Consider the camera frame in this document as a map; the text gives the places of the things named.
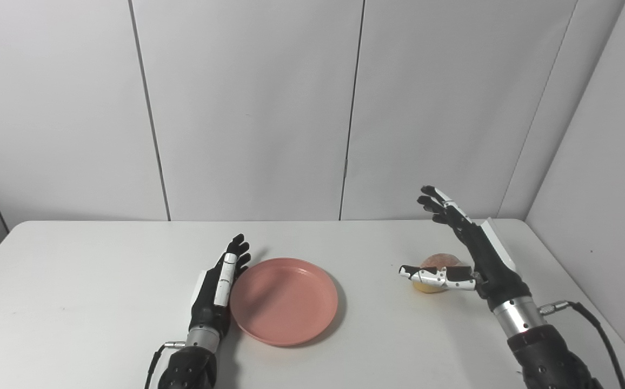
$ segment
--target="pink plate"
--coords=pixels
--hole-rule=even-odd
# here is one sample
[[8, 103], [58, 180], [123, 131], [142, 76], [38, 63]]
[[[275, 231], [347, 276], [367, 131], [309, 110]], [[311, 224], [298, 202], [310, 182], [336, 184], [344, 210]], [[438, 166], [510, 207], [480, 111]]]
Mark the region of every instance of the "pink plate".
[[295, 258], [256, 264], [231, 291], [231, 313], [248, 335], [268, 345], [307, 342], [332, 323], [337, 288], [327, 273]]

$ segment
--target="tabletop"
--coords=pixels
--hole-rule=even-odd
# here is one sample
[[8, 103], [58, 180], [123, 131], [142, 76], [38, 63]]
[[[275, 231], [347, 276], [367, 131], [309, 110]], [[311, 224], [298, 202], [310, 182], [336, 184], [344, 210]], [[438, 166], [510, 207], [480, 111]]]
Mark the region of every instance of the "tabletop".
[[[584, 303], [625, 373], [624, 342], [531, 229], [495, 224], [536, 302]], [[0, 246], [0, 387], [142, 387], [152, 353], [187, 334], [198, 274], [241, 232], [255, 262], [294, 257], [326, 270], [340, 304], [332, 325], [298, 347], [265, 345], [232, 326], [217, 389], [523, 387], [475, 292], [426, 295], [397, 275], [434, 253], [471, 263], [451, 229], [428, 220], [20, 224]], [[617, 388], [584, 318], [566, 310], [547, 320], [606, 389]]]

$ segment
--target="black cable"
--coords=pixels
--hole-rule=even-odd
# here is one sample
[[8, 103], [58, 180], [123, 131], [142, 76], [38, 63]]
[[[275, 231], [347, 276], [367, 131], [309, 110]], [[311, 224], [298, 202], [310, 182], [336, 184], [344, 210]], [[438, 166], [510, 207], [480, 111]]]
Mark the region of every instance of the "black cable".
[[154, 353], [154, 357], [151, 359], [151, 364], [149, 364], [149, 372], [147, 372], [147, 382], [144, 384], [144, 389], [149, 389], [149, 384], [151, 384], [151, 376], [154, 375], [154, 369], [156, 369], [156, 364], [159, 363], [159, 358], [161, 358], [161, 353], [166, 348], [166, 345], [161, 345], [159, 350], [156, 350]]
[[593, 313], [589, 312], [589, 310], [585, 308], [582, 303], [572, 303], [571, 301], [569, 303], [570, 307], [572, 307], [573, 310], [579, 312], [582, 316], [584, 316], [584, 318], [586, 318], [599, 331], [599, 335], [601, 335], [601, 339], [606, 345], [606, 349], [608, 349], [608, 354], [611, 357], [613, 369], [615, 369], [616, 371], [617, 382], [619, 382], [621, 389], [625, 389], [624, 375], [622, 374], [622, 370], [620, 369], [620, 363], [617, 362], [615, 350], [613, 350], [613, 345], [611, 344], [611, 341], [606, 335], [606, 332], [601, 327], [601, 322], [596, 318], [596, 316], [594, 316]]

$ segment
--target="robotic hand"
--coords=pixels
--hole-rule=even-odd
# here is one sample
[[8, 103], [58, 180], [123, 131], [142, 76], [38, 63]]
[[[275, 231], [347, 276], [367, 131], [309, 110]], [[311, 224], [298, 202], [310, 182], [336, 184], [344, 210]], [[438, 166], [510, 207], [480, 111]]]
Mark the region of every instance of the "robotic hand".
[[164, 345], [179, 350], [171, 355], [159, 379], [159, 389], [212, 389], [216, 384], [216, 349], [231, 324], [228, 306], [231, 284], [248, 269], [245, 264], [250, 261], [250, 254], [245, 252], [249, 248], [243, 234], [239, 234], [229, 243], [216, 266], [207, 271], [192, 306], [187, 340], [184, 344]]
[[601, 389], [586, 365], [567, 349], [560, 333], [543, 315], [568, 306], [587, 317], [596, 326], [619, 374], [624, 379], [617, 359], [599, 321], [579, 303], [567, 301], [537, 308], [531, 292], [517, 274], [515, 265], [493, 228], [491, 219], [478, 225], [443, 192], [433, 186], [421, 189], [418, 198], [424, 209], [433, 212], [433, 221], [447, 224], [467, 247], [474, 260], [474, 270], [454, 268], [418, 268], [401, 266], [399, 274], [419, 283], [446, 289], [476, 290], [500, 323], [515, 359], [522, 365], [523, 380], [528, 389]]

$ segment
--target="food item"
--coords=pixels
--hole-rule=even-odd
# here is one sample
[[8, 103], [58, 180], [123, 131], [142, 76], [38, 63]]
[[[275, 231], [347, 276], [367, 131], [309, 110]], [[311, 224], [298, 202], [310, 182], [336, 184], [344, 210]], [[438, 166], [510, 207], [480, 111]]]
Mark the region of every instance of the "food item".
[[[434, 254], [433, 256], [429, 256], [423, 263], [421, 263], [421, 267], [431, 267], [435, 266], [438, 269], [441, 269], [444, 266], [460, 266], [462, 263], [459, 259], [452, 254], [439, 253]], [[423, 293], [439, 293], [441, 291], [446, 291], [438, 286], [431, 286], [426, 284], [417, 283], [413, 281], [414, 288]]]

